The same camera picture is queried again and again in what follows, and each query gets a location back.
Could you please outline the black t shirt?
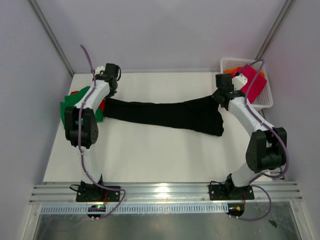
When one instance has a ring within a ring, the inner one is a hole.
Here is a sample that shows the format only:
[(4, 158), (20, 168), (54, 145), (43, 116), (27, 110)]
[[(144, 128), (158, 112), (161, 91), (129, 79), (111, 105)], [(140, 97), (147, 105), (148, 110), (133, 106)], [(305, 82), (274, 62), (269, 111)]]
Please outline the black t shirt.
[(212, 96), (177, 103), (105, 101), (103, 115), (130, 123), (186, 129), (221, 137), (224, 132), (219, 104)]

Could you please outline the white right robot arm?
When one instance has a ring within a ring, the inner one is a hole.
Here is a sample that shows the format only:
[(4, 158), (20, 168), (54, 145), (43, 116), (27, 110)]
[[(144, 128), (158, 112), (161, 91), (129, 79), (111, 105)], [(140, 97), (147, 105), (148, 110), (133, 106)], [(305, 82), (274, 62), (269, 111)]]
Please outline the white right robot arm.
[(267, 122), (249, 103), (247, 96), (235, 89), (230, 73), (215, 76), (216, 91), (212, 97), (230, 112), (247, 131), (250, 140), (245, 152), (245, 163), (229, 174), (224, 182), (224, 193), (230, 199), (250, 191), (251, 183), (261, 176), (270, 177), (268, 171), (289, 168), (287, 132)]

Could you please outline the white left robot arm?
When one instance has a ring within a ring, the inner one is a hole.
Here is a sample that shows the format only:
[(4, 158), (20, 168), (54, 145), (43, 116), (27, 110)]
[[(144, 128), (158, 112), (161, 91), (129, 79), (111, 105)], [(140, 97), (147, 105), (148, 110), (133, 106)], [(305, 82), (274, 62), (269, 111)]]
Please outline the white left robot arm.
[(83, 171), (82, 181), (92, 184), (87, 189), (87, 195), (94, 201), (101, 200), (105, 195), (105, 189), (99, 182), (102, 174), (94, 150), (99, 137), (95, 114), (101, 102), (117, 92), (121, 73), (121, 68), (114, 63), (97, 67), (88, 90), (77, 103), (64, 110), (65, 138), (77, 148)]

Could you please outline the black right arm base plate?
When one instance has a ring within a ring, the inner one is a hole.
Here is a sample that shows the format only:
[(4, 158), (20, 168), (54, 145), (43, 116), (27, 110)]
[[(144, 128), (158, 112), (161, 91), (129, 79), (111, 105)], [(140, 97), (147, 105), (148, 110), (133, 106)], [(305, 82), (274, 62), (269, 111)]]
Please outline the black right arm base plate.
[(231, 181), (211, 181), (208, 184), (208, 194), (211, 201), (219, 200), (254, 200), (253, 188), (249, 185), (236, 187)]

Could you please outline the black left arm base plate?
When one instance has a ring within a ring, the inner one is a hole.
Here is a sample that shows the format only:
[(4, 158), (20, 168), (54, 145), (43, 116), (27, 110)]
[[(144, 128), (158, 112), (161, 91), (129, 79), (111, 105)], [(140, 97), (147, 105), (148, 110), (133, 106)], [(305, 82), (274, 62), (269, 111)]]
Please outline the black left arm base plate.
[(113, 202), (118, 203), (120, 201), (120, 186), (110, 186), (115, 189), (107, 190), (100, 188), (94, 184), (80, 185), (77, 189), (76, 202)]

